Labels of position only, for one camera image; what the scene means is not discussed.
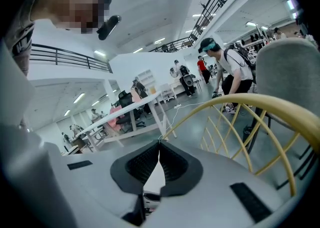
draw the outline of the black metal railing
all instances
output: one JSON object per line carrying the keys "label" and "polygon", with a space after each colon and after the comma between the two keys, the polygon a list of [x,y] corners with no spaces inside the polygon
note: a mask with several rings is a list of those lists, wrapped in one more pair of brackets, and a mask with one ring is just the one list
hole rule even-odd
{"label": "black metal railing", "polygon": [[192,43],[197,41],[198,37],[203,33],[204,28],[208,26],[210,21],[214,18],[217,10],[221,8],[227,0],[208,0],[206,5],[202,4],[203,10],[201,16],[193,27],[189,36]]}
{"label": "black metal railing", "polygon": [[185,49],[192,46],[192,41],[189,37],[185,37],[170,43],[163,44],[160,47],[157,47],[149,52],[176,52],[181,49]]}
{"label": "black metal railing", "polygon": [[55,65],[86,67],[112,73],[109,62],[92,58],[73,51],[63,50],[42,44],[32,44],[31,61],[51,62]]}

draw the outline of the red shirt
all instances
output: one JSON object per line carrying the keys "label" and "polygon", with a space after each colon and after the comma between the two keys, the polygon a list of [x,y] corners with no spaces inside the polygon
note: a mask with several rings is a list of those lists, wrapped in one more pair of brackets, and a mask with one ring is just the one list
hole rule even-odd
{"label": "red shirt", "polygon": [[199,60],[199,61],[197,62],[197,64],[198,64],[198,66],[200,67],[200,70],[201,70],[201,71],[206,70],[205,63],[204,63],[203,60]]}

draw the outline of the gray upholstered chair back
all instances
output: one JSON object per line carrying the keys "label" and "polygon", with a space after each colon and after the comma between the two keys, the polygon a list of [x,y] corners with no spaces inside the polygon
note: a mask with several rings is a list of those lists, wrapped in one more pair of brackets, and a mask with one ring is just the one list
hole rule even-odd
{"label": "gray upholstered chair back", "polygon": [[263,47],[256,59],[258,93],[320,116],[320,53],[307,40],[287,38]]}

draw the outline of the fluorescent light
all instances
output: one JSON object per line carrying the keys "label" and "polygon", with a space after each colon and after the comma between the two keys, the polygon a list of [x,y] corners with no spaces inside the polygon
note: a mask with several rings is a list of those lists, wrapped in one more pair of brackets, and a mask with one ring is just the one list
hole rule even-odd
{"label": "fluorescent light", "polygon": [[94,51],[94,53],[99,54],[99,55],[101,55],[101,56],[103,56],[103,57],[105,56],[105,54],[104,54],[104,53],[99,52],[99,51],[97,51],[97,50],[95,50],[95,51]]}
{"label": "fluorescent light", "polygon": [[294,3],[292,2],[292,0],[288,0],[287,4],[289,5],[290,10],[293,10],[295,8],[294,7]]}
{"label": "fluorescent light", "polygon": [[94,105],[96,105],[96,104],[98,104],[98,103],[99,103],[99,101],[97,101],[97,102],[93,103],[91,106],[94,106]]}
{"label": "fluorescent light", "polygon": [[163,40],[165,40],[165,38],[161,38],[161,39],[159,39],[159,40],[157,40],[157,41],[154,41],[154,44],[160,43],[160,42],[163,41]]}
{"label": "fluorescent light", "polygon": [[140,48],[140,49],[138,49],[138,50],[135,50],[133,53],[136,53],[136,52],[141,51],[141,50],[143,50],[143,48]]}
{"label": "fluorescent light", "polygon": [[76,100],[75,100],[73,103],[76,104],[83,96],[84,96],[84,93],[81,93],[81,94],[79,95],[79,97],[76,98]]}
{"label": "fluorescent light", "polygon": [[246,25],[247,25],[247,26],[256,26],[256,24],[253,23],[253,22],[247,22]]}

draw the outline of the floor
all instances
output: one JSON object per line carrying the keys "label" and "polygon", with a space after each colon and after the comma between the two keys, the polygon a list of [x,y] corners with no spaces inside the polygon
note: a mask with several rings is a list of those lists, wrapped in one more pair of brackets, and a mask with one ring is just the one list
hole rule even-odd
{"label": "floor", "polygon": [[[195,109],[198,106],[197,103],[202,103],[210,100],[212,97],[212,92],[214,91],[214,87],[216,85],[215,83],[216,83],[215,78],[212,78],[211,84],[208,84],[208,85],[205,85],[204,81],[201,81],[200,86],[202,89],[201,90],[197,89],[196,94],[193,97],[187,97],[184,93],[180,94],[178,96],[178,102],[184,108],[179,109],[178,112],[176,109],[174,109],[174,106],[177,104],[175,100],[171,100],[169,103],[163,104],[162,106],[169,120],[172,122],[174,119],[173,125],[176,124],[184,116],[189,114],[193,109]],[[162,113],[159,107],[156,107],[156,111],[159,114],[159,117],[162,118]],[[204,134],[204,128],[206,126],[208,116],[210,116],[213,122],[217,124],[219,116],[216,111],[213,111],[213,109],[202,110],[196,113],[195,115],[193,115],[192,117],[190,117],[184,123],[182,123],[175,131],[177,134],[177,138],[175,139],[173,135],[169,136],[170,142],[173,144],[183,143],[190,147],[200,148],[200,143],[202,140],[202,136]],[[226,114],[226,117],[231,121],[233,118],[233,115]],[[152,115],[147,116],[147,118],[143,117],[142,120],[145,120],[146,125],[155,123]],[[251,122],[252,122],[252,116],[248,114],[247,111],[241,109],[234,125],[240,137],[242,137],[243,128],[246,125],[250,125]],[[215,144],[219,145],[221,140],[217,135],[217,133],[213,130],[213,126],[210,123],[208,123],[207,128],[210,130]],[[221,120],[218,128],[221,132],[222,137],[224,138],[229,128],[228,124],[226,123],[226,121]],[[278,124],[275,121],[271,122],[271,129],[274,132],[275,136],[278,138],[282,146],[284,146],[289,141],[291,136],[294,134],[291,130],[283,127],[282,125]],[[137,135],[132,138],[122,140],[121,142],[124,145],[139,144],[139,143],[147,144],[152,140],[158,139],[160,135],[161,134],[159,130],[153,130],[145,134]],[[231,156],[239,149],[239,142],[232,132],[230,133],[228,139],[226,140],[226,146],[228,149],[228,153]],[[297,142],[287,151],[287,156],[293,171],[295,171],[308,156],[308,154],[306,154],[302,160],[298,159],[298,157],[304,152],[307,146],[308,144],[304,141],[304,139],[299,137]],[[119,145],[116,142],[111,142],[111,143],[104,144],[101,147],[101,150],[109,150],[114,147],[119,147]],[[209,149],[210,151],[214,151],[212,145],[209,148],[210,148]],[[223,148],[220,150],[219,153],[226,156],[226,152],[224,151]],[[259,170],[264,165],[266,165],[272,158],[276,156],[277,153],[278,152],[274,144],[270,140],[269,136],[266,134],[266,132],[263,129],[260,129],[255,145],[252,149],[252,152],[250,153],[253,172]],[[245,156],[242,153],[235,158],[235,161],[239,162],[246,168],[248,167]],[[297,186],[298,192],[302,192],[307,188],[317,166],[318,166],[318,161],[313,166],[313,169],[302,181],[300,181],[299,176],[296,177],[296,186]],[[285,172],[284,166],[282,165],[281,160],[278,161],[272,168],[270,168],[269,170],[261,174],[260,177],[263,180],[265,180],[267,183],[275,187],[277,185],[280,185],[282,182],[284,182],[287,179],[286,172]],[[279,190],[279,194],[281,195],[284,201],[287,201],[290,198],[289,185],[282,187],[282,189]]]}

